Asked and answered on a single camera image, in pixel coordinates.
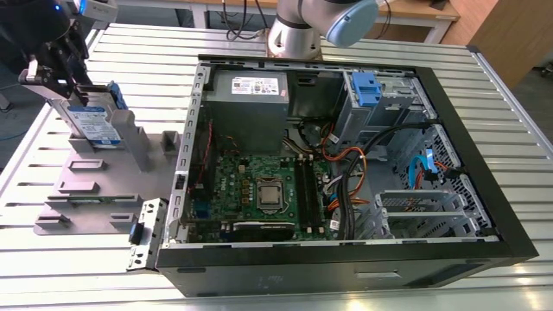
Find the metal workbench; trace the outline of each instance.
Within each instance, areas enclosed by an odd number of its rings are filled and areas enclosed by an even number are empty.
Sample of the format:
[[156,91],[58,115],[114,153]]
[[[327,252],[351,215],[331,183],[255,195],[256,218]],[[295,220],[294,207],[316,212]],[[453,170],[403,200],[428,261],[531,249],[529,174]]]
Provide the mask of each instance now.
[[[183,131],[196,55],[264,56],[262,41],[219,30],[111,25],[90,35],[88,69],[116,80],[140,126]],[[0,175],[0,306],[156,310],[552,310],[553,156],[485,60],[464,47],[363,41],[323,43],[326,60],[433,67],[472,138],[535,241],[540,257],[437,290],[183,299],[162,275],[128,275],[126,235],[38,236],[34,222],[70,154],[68,127],[46,106]]]

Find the cable on floor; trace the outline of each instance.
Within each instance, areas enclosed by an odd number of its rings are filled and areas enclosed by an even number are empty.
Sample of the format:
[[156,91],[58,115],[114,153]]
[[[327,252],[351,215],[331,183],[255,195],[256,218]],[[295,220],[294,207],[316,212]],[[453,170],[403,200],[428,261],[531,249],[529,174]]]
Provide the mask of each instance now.
[[26,134],[27,134],[27,131],[24,131],[23,133],[20,133],[18,135],[0,138],[0,141],[8,141],[10,139],[18,138],[18,137],[20,137],[20,136],[23,136]]

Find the blue hard drive label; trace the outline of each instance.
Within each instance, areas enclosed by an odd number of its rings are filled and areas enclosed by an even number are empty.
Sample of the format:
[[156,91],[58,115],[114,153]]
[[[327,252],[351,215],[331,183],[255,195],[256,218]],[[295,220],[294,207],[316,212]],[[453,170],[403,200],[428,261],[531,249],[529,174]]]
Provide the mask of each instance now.
[[122,137],[103,107],[68,107],[68,113],[87,139],[96,144],[119,144]]

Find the cable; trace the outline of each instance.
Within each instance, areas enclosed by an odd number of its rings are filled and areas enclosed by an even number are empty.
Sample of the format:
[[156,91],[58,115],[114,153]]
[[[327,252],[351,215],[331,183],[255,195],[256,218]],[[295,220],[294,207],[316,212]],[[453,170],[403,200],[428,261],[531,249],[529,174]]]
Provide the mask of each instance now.
[[[348,186],[346,186],[346,192],[339,191],[339,195],[338,195],[338,199],[335,199],[331,204],[328,205],[328,210],[332,211],[334,209],[336,209],[338,207],[340,208],[340,227],[339,227],[339,239],[340,240],[350,240],[354,239],[355,237],[355,230],[356,230],[356,215],[354,213],[354,210],[351,210],[350,208],[347,208],[347,205],[343,204],[344,202],[344,197],[348,197],[348,202],[358,202],[354,201],[356,199],[352,200],[354,196],[358,194],[358,192],[362,189],[363,186],[363,182],[366,180],[366,172],[368,169],[368,162],[367,162],[367,157],[366,157],[366,153],[363,152],[362,148],[359,147],[350,147],[347,148],[338,156],[331,156],[327,154],[326,152],[326,145],[327,145],[327,140],[328,137],[331,136],[331,133],[334,132],[334,124],[331,125],[331,130],[328,131],[328,135],[326,136],[323,142],[322,142],[322,151],[323,151],[323,156],[326,157],[327,160],[330,161],[340,161],[342,159],[346,158],[346,156],[356,151],[360,154],[360,158],[363,159],[363,174],[360,177],[360,181],[358,182],[358,186],[356,188],[348,192]],[[340,184],[343,183],[344,178],[339,181],[339,189],[340,189]]]
[[262,6],[260,6],[260,0],[256,0],[258,10],[260,10],[263,23],[266,25],[266,28],[270,28],[270,25],[267,24],[266,14],[263,14]]
[[324,156],[323,156],[323,154],[318,151],[318,148],[320,148],[320,147],[322,147],[322,144],[320,144],[319,146],[314,146],[314,145],[311,144],[311,142],[310,142],[310,140],[308,140],[308,137],[306,136],[306,133],[304,133],[304,128],[306,128],[306,126],[304,126],[304,121],[302,121],[302,122],[300,122],[300,124],[299,124],[299,126],[298,126],[298,133],[299,133],[299,135],[300,135],[302,141],[304,142],[304,144],[307,145],[308,149],[311,150],[311,153],[314,153],[314,154],[315,154],[315,156],[316,156],[319,159],[323,159],[323,158],[324,158]]
[[288,211],[288,208],[291,207],[291,203],[288,203],[287,200],[284,200],[284,203],[287,204],[287,208],[280,212],[282,214],[284,214]]
[[27,131],[24,131],[23,133],[20,133],[20,134],[18,134],[18,135],[14,135],[14,136],[8,136],[8,137],[4,137],[4,138],[0,138],[0,141],[8,141],[10,139],[18,138],[19,136],[23,136],[23,135],[26,135],[26,134],[27,134]]
[[6,107],[4,109],[0,108],[0,112],[2,113],[8,113],[8,112],[11,112],[12,109],[14,109],[14,104],[10,103],[8,104],[8,107]]
[[239,145],[236,144],[236,140],[235,140],[234,136],[220,135],[220,137],[224,137],[224,138],[230,139],[231,140],[231,143],[232,143],[232,145],[235,147],[234,150],[226,150],[226,152],[235,152],[235,153],[239,154],[240,153],[240,149],[239,149]]
[[423,171],[420,170],[417,174],[417,181],[415,182],[413,189],[419,189],[421,187],[421,181],[423,181]]
[[6,89],[11,89],[15,86],[20,86],[20,83],[15,83],[15,84],[11,84],[10,86],[0,87],[0,91],[3,91]]
[[[355,174],[352,174],[352,176],[358,176],[358,177],[360,177],[360,176],[363,176],[363,173],[362,173],[362,172],[355,173]],[[330,193],[331,193],[331,187],[335,185],[335,183],[338,183],[338,182],[340,181],[340,179],[343,179],[343,175],[340,175],[338,178],[332,179],[332,180],[327,183],[327,185],[323,187],[323,192],[324,192],[324,193],[327,193],[327,194],[330,194]]]
[[298,153],[310,156],[310,150],[303,149],[288,137],[283,138],[283,143]]
[[435,161],[435,164],[439,166],[439,167],[441,167],[444,170],[448,170],[448,166],[445,165],[445,164],[443,164],[443,162],[440,162],[440,161]]
[[[363,146],[363,154],[370,154],[371,149],[374,146],[376,146],[389,135],[392,135],[395,132],[403,130],[403,129],[425,129],[431,127],[435,124],[435,122],[419,122],[419,123],[404,123],[399,126],[392,126],[388,129],[379,132],[372,139],[366,143]],[[340,180],[339,183],[339,206],[340,206],[340,215],[346,216],[348,219],[348,226],[344,226],[343,228],[343,222],[340,221],[340,232],[342,234],[339,236],[343,236],[344,239],[350,240],[355,238],[355,224],[356,219],[354,216],[352,211],[352,199],[350,196],[348,191],[348,180],[351,177],[351,174],[354,172],[354,169],[358,165],[358,162],[360,161],[359,158],[355,158],[354,161],[350,164],[350,167],[344,173],[344,178]]]
[[198,184],[202,182],[202,177],[204,175],[206,164],[208,162],[208,156],[210,156],[210,149],[211,149],[211,140],[212,140],[212,137],[214,137],[214,122],[210,121],[208,146],[206,147],[206,153],[204,153],[204,159],[203,159],[203,164],[202,164],[202,170],[200,170],[200,174],[198,175],[198,180],[196,180],[196,184],[195,184],[194,188],[196,188]]
[[[260,14],[262,14],[262,18],[264,20],[266,28],[270,28],[267,26],[266,15],[263,14],[263,10],[262,10],[262,6],[260,6],[259,0],[256,0],[256,5],[258,5],[258,9],[260,10]],[[230,21],[228,21],[227,2],[226,2],[226,0],[223,0],[223,19],[226,21],[226,25],[227,25],[227,28],[228,28],[228,31],[227,31],[227,40],[228,41],[235,41],[238,38],[240,38],[243,40],[252,40],[252,39],[258,38],[258,36],[259,36],[259,34],[254,34],[254,36],[242,36],[243,29],[248,25],[250,21],[254,18],[254,14],[252,14],[251,17],[250,17],[250,19],[248,19],[248,21],[246,20],[247,12],[248,12],[248,5],[247,5],[247,0],[244,0],[243,22],[240,23],[239,30],[232,29],[231,24],[230,24]]]
[[384,0],[384,2],[387,3],[387,7],[388,7],[387,21],[384,22],[383,29],[380,30],[380,34],[375,38],[375,40],[379,40],[387,34],[388,29],[389,29],[389,25],[392,24],[392,7],[389,6],[388,0]]
[[[223,18],[223,14],[220,12],[216,12],[216,14]],[[236,15],[239,15],[239,13],[234,13],[232,15],[227,14],[228,17],[235,17]]]
[[[354,199],[352,199],[352,203],[354,203],[354,204],[370,204],[370,203],[371,203],[371,201],[370,201],[370,200],[364,200],[364,199],[358,199],[358,198],[354,198]],[[339,201],[335,201],[334,203],[331,203],[331,204],[328,205],[328,210],[330,210],[330,211],[334,211],[338,207],[339,207]]]

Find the blue cable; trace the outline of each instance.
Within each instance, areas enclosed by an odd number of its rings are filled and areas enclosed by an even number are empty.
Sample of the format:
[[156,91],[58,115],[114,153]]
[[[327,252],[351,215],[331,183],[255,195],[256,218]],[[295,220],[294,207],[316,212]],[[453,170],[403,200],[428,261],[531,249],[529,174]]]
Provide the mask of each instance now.
[[20,134],[18,134],[18,135],[14,135],[14,136],[10,136],[10,137],[0,138],[0,141],[8,141],[10,139],[18,138],[19,136],[23,136],[23,135],[26,135],[26,134],[27,134],[27,131],[24,131],[23,133],[20,133]]
[[409,188],[415,187],[415,182],[417,178],[417,175],[415,174],[415,172],[417,171],[419,161],[423,162],[423,167],[425,170],[431,170],[431,172],[433,172],[435,174],[437,174],[439,172],[439,169],[436,168],[436,165],[435,165],[435,154],[432,152],[432,149],[427,149],[425,151],[427,151],[427,157],[424,157],[423,155],[416,155],[409,164]]

